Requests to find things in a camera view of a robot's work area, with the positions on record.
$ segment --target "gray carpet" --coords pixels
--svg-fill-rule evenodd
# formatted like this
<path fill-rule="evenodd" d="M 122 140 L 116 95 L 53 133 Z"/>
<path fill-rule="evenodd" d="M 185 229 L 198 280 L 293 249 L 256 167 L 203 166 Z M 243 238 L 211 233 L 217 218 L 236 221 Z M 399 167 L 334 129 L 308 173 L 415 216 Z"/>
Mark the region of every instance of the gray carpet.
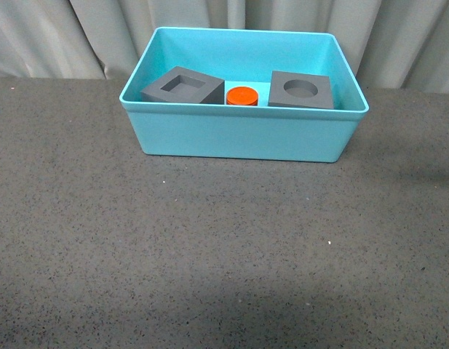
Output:
<path fill-rule="evenodd" d="M 310 164 L 147 156 L 123 86 L 0 78 L 0 348 L 449 348 L 449 95 Z"/>

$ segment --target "gray foam block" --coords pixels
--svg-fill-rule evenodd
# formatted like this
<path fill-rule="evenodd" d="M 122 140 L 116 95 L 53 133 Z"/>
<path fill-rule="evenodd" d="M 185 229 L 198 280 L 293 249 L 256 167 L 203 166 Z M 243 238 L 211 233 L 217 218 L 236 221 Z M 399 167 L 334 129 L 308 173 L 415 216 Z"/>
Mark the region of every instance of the gray foam block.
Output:
<path fill-rule="evenodd" d="M 273 71 L 268 105 L 334 109 L 329 76 Z"/>
<path fill-rule="evenodd" d="M 140 93 L 143 102 L 224 104 L 224 80 L 175 67 Z"/>

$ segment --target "white curtain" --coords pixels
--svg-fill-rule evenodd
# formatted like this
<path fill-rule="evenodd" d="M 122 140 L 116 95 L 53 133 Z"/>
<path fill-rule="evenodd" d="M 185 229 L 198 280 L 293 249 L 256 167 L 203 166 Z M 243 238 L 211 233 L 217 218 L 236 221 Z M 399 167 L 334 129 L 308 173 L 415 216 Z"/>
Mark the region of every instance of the white curtain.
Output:
<path fill-rule="evenodd" d="M 449 93 L 449 0 L 0 0 L 0 76 L 125 79 L 159 26 L 328 32 L 364 88 Z"/>

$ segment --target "turquoise plastic bin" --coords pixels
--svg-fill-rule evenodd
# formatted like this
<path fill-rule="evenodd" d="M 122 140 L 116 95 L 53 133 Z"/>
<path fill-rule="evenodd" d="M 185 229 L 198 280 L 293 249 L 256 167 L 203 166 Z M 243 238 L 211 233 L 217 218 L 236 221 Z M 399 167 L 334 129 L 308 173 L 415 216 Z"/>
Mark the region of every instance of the turquoise plastic bin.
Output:
<path fill-rule="evenodd" d="M 142 102 L 176 65 L 258 91 L 258 107 Z M 330 77 L 334 110 L 269 107 L 272 71 Z M 120 95 L 147 154 L 335 162 L 367 101 L 327 33 L 157 28 Z"/>

